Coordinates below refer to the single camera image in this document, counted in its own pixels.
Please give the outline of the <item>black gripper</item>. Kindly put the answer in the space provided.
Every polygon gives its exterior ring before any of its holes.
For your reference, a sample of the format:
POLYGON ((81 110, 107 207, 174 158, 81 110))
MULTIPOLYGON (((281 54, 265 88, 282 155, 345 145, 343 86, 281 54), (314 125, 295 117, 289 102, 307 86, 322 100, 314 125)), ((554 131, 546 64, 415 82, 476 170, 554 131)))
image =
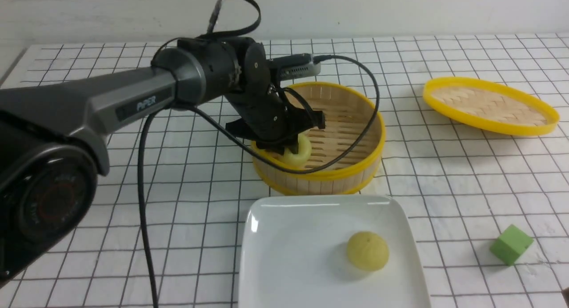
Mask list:
POLYGON ((297 136, 311 128, 325 128, 325 114, 313 109, 296 91, 273 83, 264 46, 253 42, 236 49, 240 65, 239 89, 226 95, 240 119, 225 129, 236 138, 264 148, 298 154, 297 136))

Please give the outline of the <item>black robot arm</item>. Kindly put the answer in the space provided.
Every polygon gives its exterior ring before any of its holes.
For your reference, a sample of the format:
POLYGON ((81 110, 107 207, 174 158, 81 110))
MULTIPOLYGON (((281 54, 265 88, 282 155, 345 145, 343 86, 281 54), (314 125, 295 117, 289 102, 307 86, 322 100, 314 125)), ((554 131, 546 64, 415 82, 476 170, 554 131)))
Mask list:
POLYGON ((1 284, 69 234, 110 170, 106 138, 151 113, 225 97, 240 118, 224 130, 282 154, 297 136, 325 128, 317 111, 293 108, 276 86, 316 76, 311 54, 267 59, 250 37, 181 38, 150 66, 1 91, 1 284))

